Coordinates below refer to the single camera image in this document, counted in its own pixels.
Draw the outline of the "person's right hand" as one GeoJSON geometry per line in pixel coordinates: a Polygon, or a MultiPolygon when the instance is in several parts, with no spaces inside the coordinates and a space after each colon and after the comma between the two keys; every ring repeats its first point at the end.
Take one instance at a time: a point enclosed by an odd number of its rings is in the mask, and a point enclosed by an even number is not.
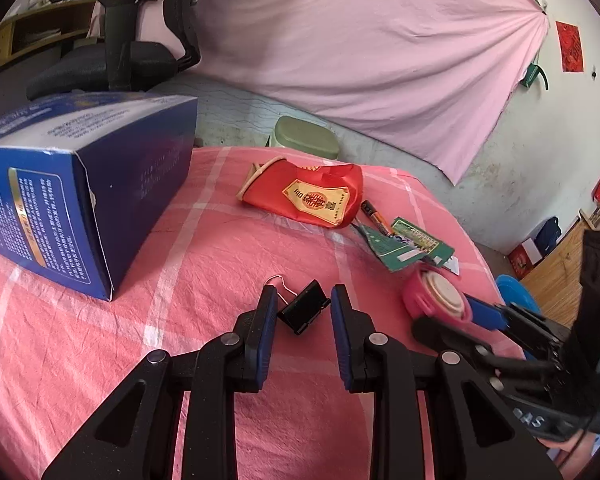
{"type": "Polygon", "coordinates": [[[572,438],[565,442],[554,442],[539,439],[539,442],[548,448],[548,456],[562,472],[562,478],[575,479],[584,471],[585,466],[600,448],[600,436],[588,432],[578,431],[572,438]]]}

